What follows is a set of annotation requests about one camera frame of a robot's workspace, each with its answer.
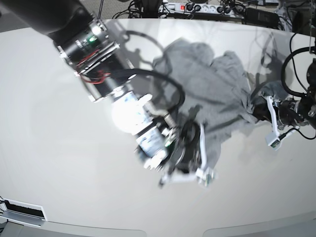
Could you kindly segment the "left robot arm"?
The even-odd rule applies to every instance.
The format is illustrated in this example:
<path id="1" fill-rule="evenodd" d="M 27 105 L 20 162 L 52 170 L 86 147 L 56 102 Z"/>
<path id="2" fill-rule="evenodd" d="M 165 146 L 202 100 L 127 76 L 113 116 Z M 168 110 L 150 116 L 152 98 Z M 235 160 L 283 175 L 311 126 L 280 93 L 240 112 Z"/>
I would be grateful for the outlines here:
<path id="1" fill-rule="evenodd" d="M 272 116 L 268 109 L 266 96 L 272 96 L 273 109 L 276 113 L 276 121 L 280 130 L 285 126 L 316 127 L 316 60 L 310 64 L 307 70 L 308 92 L 299 100 L 290 98 L 282 87 L 281 81 L 265 84 L 253 97 L 253 115 L 258 120 L 272 122 Z"/>

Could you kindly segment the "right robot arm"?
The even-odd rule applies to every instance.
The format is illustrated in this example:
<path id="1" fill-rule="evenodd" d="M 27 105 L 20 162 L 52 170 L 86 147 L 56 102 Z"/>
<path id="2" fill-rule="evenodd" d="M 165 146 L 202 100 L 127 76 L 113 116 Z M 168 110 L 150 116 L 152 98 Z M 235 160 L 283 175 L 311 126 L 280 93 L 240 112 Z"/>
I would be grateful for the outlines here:
<path id="1" fill-rule="evenodd" d="M 135 68 L 109 26 L 79 0 L 3 0 L 1 4 L 53 41 L 93 102 L 112 99 L 113 113 L 136 137 L 146 168 L 166 168 L 168 178 L 176 170 L 185 177 L 201 177 L 207 171 L 203 128 L 193 120 L 179 125 L 174 119 L 186 98 L 182 85 L 167 75 Z M 170 83 L 179 93 L 178 102 L 158 109 L 150 94 L 136 95 L 130 83 L 134 76 Z"/>

